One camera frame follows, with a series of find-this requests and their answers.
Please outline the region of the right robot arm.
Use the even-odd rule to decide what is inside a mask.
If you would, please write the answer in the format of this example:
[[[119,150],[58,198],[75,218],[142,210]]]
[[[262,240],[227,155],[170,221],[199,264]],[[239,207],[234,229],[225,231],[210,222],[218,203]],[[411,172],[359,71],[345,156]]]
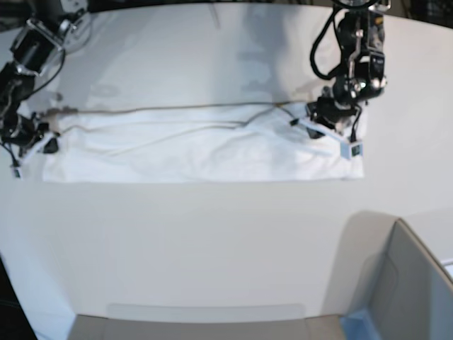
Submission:
[[[59,133],[42,119],[18,111],[22,102],[49,85],[54,76],[36,86],[55,60],[64,65],[71,40],[84,34],[91,22],[88,1],[30,1],[31,17],[13,41],[12,60],[1,70],[1,147],[11,158],[15,178],[37,153],[58,151]]]

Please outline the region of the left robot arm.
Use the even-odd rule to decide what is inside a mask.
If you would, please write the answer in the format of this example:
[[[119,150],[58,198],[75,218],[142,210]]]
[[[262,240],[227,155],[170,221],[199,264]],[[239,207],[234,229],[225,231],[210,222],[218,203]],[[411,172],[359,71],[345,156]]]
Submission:
[[[333,85],[324,87],[315,101],[307,103],[305,117],[293,123],[305,127],[313,140],[334,139],[344,159],[363,154],[358,136],[362,107],[381,96],[387,85],[384,14],[390,8],[390,1],[334,1],[311,48],[313,73],[324,81],[333,81]],[[316,52],[329,28],[335,34],[340,61],[324,74],[316,63]]]

